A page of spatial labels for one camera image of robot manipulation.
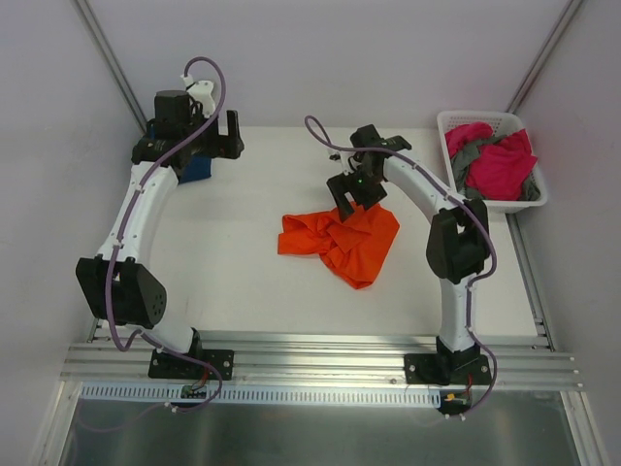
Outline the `orange t shirt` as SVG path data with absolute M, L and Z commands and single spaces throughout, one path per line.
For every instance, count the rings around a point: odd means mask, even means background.
M 399 230 L 393 213 L 380 205 L 356 207 L 345 221 L 337 209 L 285 215 L 278 254 L 316 255 L 334 275 L 363 289 L 376 281 Z

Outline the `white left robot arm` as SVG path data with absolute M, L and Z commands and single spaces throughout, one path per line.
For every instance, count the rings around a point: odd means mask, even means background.
M 149 270 L 155 231 L 164 207 L 180 183 L 210 176 L 215 158 L 237 159 L 244 143 L 236 112 L 226 113 L 213 96 L 211 81 L 187 82 L 182 90 L 154 97 L 154 117 L 132 149 L 130 181 L 114 226 L 92 257 L 82 257 L 76 276 L 93 316 L 105 320 L 113 336 L 121 327 L 161 350 L 172 350 L 171 366 L 183 377 L 197 375 L 204 355 L 197 333 L 166 317 L 165 286 Z

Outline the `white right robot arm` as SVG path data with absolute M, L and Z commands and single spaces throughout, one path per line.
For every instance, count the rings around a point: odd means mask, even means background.
M 373 125 L 350 137 L 353 160 L 343 173 L 328 180 L 339 216 L 369 210 L 386 195 L 390 182 L 430 223 L 427 263 L 441 283 L 441 330 L 432 352 L 408 353 L 404 370 L 408 383 L 440 386 L 485 386 L 493 372 L 473 335 L 474 282 L 491 255 L 487 208 L 467 200 L 418 163 L 406 158 L 411 145 L 401 136 L 382 138 Z

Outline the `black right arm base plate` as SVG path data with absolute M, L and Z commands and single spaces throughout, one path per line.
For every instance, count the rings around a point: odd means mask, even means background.
M 480 353 L 407 353 L 404 371 L 408 384 L 488 386 L 492 382 L 488 359 Z

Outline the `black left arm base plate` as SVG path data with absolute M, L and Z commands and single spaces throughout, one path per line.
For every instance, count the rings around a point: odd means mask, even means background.
M 156 380 L 200 381 L 207 370 L 208 381 L 217 380 L 214 371 L 217 371 L 224 381 L 230 381 L 233 375 L 234 356 L 235 353 L 230 349 L 204 349 L 199 359 L 211 365 L 211 369 L 207 369 L 202 364 L 188 362 L 155 349 L 151 354 L 147 376 Z

